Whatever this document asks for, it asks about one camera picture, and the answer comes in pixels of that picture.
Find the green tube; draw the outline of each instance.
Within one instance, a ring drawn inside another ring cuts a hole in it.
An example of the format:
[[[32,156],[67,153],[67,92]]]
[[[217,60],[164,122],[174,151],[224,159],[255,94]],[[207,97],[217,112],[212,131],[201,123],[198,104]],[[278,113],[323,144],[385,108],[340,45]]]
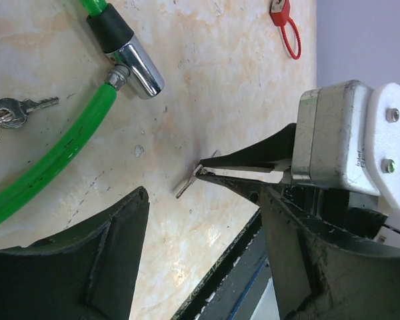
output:
[[[80,2],[91,17],[99,15],[107,7],[105,0],[80,0]]]
[[[100,86],[73,126],[38,163],[0,193],[0,223],[28,203],[52,181],[83,148],[117,97],[116,90]]]

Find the red cable loop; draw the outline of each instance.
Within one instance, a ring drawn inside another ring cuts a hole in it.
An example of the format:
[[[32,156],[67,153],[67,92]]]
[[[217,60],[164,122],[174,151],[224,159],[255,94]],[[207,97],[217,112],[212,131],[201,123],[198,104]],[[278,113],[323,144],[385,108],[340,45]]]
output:
[[[295,36],[296,36],[296,40],[298,42],[298,54],[294,54],[291,45],[289,43],[289,41],[287,40],[287,35],[286,35],[286,30],[285,30],[285,26],[281,26],[281,34],[283,36],[283,41],[285,42],[286,48],[289,52],[289,54],[291,55],[292,58],[294,58],[294,60],[298,60],[301,57],[301,37],[299,36],[299,31],[298,28],[296,28],[296,24],[295,22],[293,22],[292,18],[288,18],[287,20],[289,22],[289,24],[292,26],[294,32],[295,32]]]

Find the key head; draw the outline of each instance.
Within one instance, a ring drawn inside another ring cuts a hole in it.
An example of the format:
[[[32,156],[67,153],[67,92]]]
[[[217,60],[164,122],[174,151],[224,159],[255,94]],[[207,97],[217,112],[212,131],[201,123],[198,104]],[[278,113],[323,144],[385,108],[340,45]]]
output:
[[[0,127],[15,129],[22,127],[27,122],[28,114],[21,108],[21,102],[12,98],[0,99],[0,116],[4,112],[13,115],[13,119],[0,124]]]

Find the green screw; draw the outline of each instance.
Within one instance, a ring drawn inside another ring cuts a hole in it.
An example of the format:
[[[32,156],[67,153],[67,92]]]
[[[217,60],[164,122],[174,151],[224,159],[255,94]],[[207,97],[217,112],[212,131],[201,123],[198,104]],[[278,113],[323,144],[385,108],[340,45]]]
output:
[[[385,173],[394,173],[396,169],[396,164],[392,159],[384,159],[382,160],[382,171]]]

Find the gray wall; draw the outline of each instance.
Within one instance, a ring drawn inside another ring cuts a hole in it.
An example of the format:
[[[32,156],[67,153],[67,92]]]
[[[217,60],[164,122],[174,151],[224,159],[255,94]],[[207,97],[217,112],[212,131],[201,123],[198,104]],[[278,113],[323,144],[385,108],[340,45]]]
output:
[[[400,84],[400,0],[317,0],[317,84],[351,79]]]

